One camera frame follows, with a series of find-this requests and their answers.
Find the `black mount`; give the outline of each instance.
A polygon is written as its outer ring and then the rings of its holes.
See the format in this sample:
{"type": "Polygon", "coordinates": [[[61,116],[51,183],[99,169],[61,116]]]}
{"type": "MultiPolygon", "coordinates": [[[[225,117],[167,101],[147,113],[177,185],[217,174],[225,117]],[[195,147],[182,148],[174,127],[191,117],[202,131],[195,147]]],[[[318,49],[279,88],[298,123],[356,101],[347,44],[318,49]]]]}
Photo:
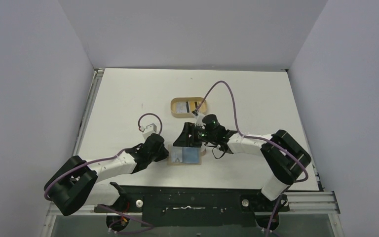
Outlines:
{"type": "MultiPolygon", "coordinates": [[[[83,163],[86,163],[86,161],[79,156],[69,158],[46,183],[44,190],[56,178],[83,163]]],[[[96,172],[85,166],[57,182],[50,189],[48,196],[64,216],[69,216],[83,206],[97,179],[96,172]]]]}
{"type": "MultiPolygon", "coordinates": [[[[307,167],[311,163],[310,155],[285,130],[278,130],[272,135],[271,141],[294,155],[304,167],[307,167]]],[[[278,148],[270,143],[263,144],[261,152],[275,177],[286,185],[292,185],[303,172],[294,160],[288,157],[288,155],[282,154],[278,148]]]]}

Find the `gray wall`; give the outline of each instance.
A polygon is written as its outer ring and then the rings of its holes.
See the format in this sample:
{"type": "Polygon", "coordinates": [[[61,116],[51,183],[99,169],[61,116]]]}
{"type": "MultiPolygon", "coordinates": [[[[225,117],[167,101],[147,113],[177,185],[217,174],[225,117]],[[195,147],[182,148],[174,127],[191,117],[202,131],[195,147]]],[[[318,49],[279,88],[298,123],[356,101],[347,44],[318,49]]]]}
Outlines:
{"type": "Polygon", "coordinates": [[[346,236],[379,236],[379,1],[329,0],[289,77],[346,236]]]}
{"type": "Polygon", "coordinates": [[[327,0],[59,0],[95,67],[287,69],[327,0]]]}
{"type": "Polygon", "coordinates": [[[92,75],[57,0],[0,0],[0,237],[40,234],[92,75]]]}

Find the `white table surface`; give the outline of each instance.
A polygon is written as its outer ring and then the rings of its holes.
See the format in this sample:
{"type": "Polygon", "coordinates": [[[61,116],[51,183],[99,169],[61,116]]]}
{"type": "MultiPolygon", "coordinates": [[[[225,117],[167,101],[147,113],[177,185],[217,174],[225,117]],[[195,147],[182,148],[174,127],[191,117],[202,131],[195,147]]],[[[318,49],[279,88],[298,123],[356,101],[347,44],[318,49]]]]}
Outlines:
{"type": "MultiPolygon", "coordinates": [[[[287,73],[205,70],[106,69],[83,136],[79,156],[87,161],[116,154],[120,149],[144,142],[137,120],[155,113],[163,122],[162,137],[172,144],[193,118],[175,118],[170,102],[175,97],[203,97],[213,83],[225,80],[235,96],[239,127],[243,133],[271,134],[287,130],[307,150],[306,139],[287,73]]],[[[221,125],[235,130],[231,98],[219,84],[207,98],[208,113],[216,114],[221,125]]],[[[142,125],[155,117],[142,119],[142,125]]],[[[309,179],[291,190],[318,190],[312,165],[309,179]]],[[[167,165],[153,162],[147,169],[119,175],[104,182],[120,185],[260,189],[272,175],[263,157],[226,154],[214,159],[211,148],[202,165],[167,165]]]]}

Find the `white connector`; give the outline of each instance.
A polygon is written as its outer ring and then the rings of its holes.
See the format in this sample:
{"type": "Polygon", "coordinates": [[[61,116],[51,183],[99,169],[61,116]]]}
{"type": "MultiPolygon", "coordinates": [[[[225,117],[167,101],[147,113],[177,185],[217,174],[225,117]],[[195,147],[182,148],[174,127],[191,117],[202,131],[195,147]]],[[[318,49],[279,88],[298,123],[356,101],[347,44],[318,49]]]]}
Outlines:
{"type": "Polygon", "coordinates": [[[205,115],[200,111],[194,111],[192,113],[192,116],[195,118],[195,125],[196,126],[204,126],[204,123],[202,122],[202,119],[205,117],[205,115]]]}
{"type": "Polygon", "coordinates": [[[140,127],[139,130],[143,132],[143,138],[146,140],[151,134],[156,133],[157,127],[152,123],[145,128],[140,127]]]}

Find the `black cable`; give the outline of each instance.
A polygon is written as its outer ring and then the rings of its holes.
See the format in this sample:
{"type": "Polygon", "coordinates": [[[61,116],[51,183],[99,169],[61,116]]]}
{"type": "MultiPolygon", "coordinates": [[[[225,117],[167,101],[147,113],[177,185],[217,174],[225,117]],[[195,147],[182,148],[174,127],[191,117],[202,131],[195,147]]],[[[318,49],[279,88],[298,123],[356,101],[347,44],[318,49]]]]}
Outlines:
{"type": "Polygon", "coordinates": [[[220,158],[222,158],[223,156],[225,156],[226,152],[223,152],[223,154],[222,154],[220,157],[216,157],[216,155],[214,154],[214,148],[211,150],[211,152],[213,153],[214,158],[216,158],[216,159],[220,159],[220,158]]]}

